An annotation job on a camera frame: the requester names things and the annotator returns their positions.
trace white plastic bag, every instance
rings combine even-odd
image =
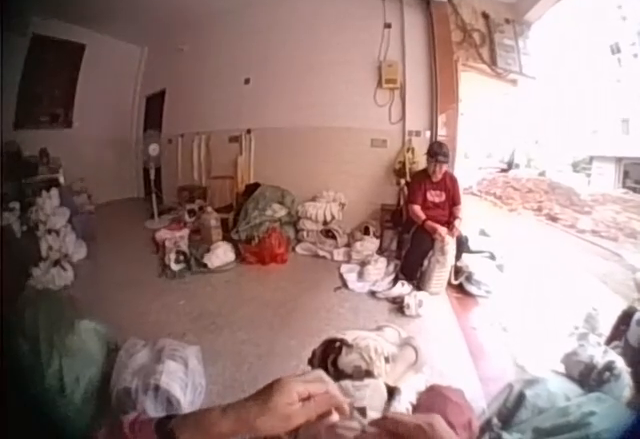
[[[427,257],[427,266],[420,277],[420,289],[429,294],[441,294],[447,288],[451,269],[456,261],[456,240],[447,235],[436,239]]]
[[[111,398],[122,414],[148,417],[194,411],[204,400],[206,380],[199,346],[171,339],[129,339],[116,359]]]

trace doorway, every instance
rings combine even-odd
[[[142,134],[147,131],[156,131],[162,134],[162,120],[164,116],[164,101],[167,95],[167,90],[149,94],[144,101],[144,121],[142,124]],[[154,179],[153,188],[151,187],[151,180],[149,178],[149,170],[142,165],[142,180],[144,185],[144,197],[149,199],[151,192],[155,190],[158,199],[158,205],[163,204],[162,200],[162,166],[156,167],[156,177]]]

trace black pants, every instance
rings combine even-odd
[[[411,234],[409,248],[405,252],[400,264],[400,273],[405,280],[411,284],[418,283],[418,275],[422,269],[422,264],[433,249],[435,240],[433,236],[423,227],[417,226]],[[465,250],[465,238],[460,234],[456,238],[456,263],[462,257]]]

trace person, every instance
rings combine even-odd
[[[322,370],[276,379],[237,402],[189,414],[147,418],[139,414],[103,429],[97,439],[227,439],[273,437],[316,422],[336,422],[349,415],[347,399]],[[359,439],[455,439],[436,414],[387,414],[371,423],[375,432]]]
[[[407,209],[413,231],[409,247],[402,257],[400,276],[411,286],[418,285],[424,260],[435,241],[450,235],[456,238],[456,263],[464,251],[460,233],[462,222],[460,186],[449,171],[450,153],[444,142],[434,141],[427,149],[427,167],[409,182]]]

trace red plastic bag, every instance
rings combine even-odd
[[[242,259],[247,264],[285,264],[289,260],[289,239],[272,227],[257,244],[240,244]]]

